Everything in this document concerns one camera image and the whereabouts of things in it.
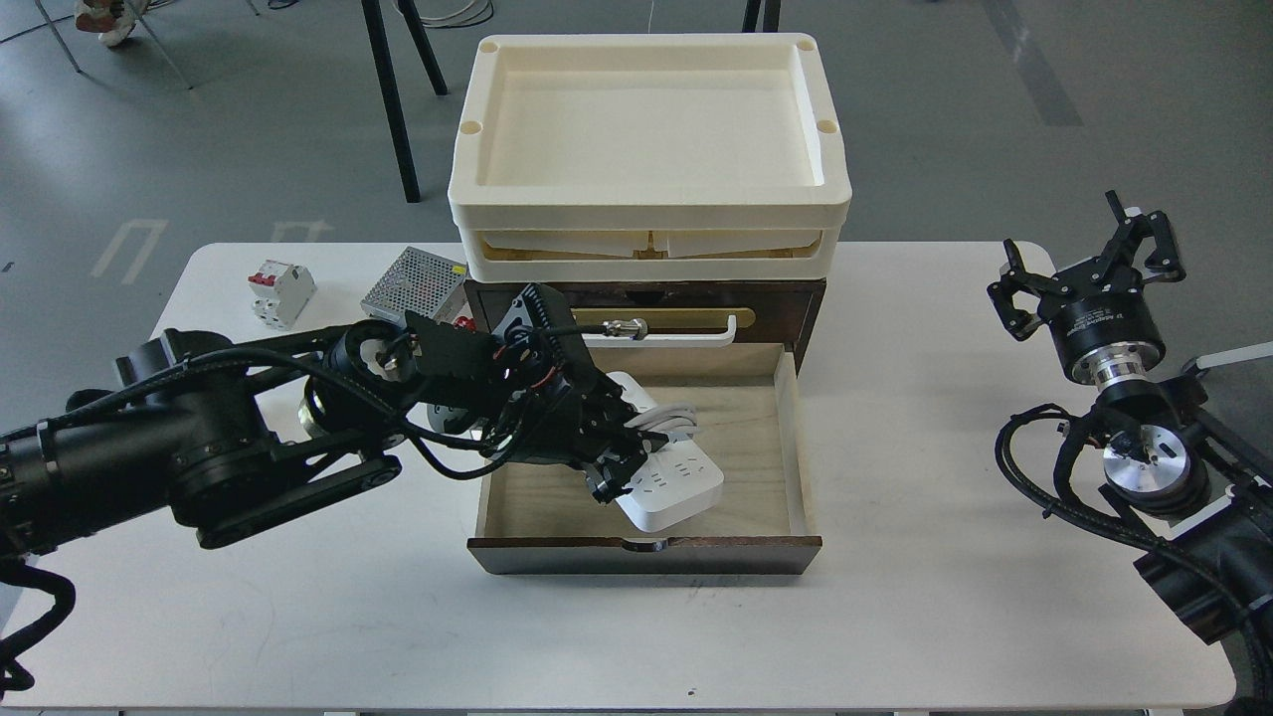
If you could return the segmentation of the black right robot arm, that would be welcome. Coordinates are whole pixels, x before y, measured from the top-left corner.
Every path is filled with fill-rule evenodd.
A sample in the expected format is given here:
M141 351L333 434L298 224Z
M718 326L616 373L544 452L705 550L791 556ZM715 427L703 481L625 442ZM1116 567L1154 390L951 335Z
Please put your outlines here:
M1001 326L1018 341L1046 329L1066 378L1097 396L1078 417L1054 404L1013 414L995 462L1044 517L1141 549L1138 575L1197 638L1241 634L1251 694L1226 712L1268 715L1270 456L1206 412L1203 361L1150 378L1166 345L1143 290L1186 270L1164 211L1106 200L1116 231L1082 262L1041 275L1004 241L987 289Z

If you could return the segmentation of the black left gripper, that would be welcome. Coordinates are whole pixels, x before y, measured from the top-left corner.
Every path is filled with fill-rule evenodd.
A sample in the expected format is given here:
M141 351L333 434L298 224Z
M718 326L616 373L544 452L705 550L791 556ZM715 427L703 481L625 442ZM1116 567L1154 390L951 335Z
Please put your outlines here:
M631 493L633 476L648 461L651 445L638 445L636 431L685 443L699 432L698 412L636 414L614 380L594 378L583 389L559 372L541 387L517 392L522 420L508 459L583 468L591 497L608 505Z

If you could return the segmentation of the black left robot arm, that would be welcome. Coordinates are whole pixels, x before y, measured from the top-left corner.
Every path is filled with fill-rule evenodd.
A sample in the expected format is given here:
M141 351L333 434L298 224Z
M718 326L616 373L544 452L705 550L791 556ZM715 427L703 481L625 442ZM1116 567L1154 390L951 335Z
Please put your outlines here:
M564 465L602 505L628 494L696 434L696 412L628 403L588 335L648 325L578 324L531 282L491 333L409 311L250 343L168 329L118 358L118 390L3 434L3 582L52 598L3 638L3 692L34 685L19 657L76 606L73 581L29 557L160 508L218 549L391 482L400 443L451 480Z

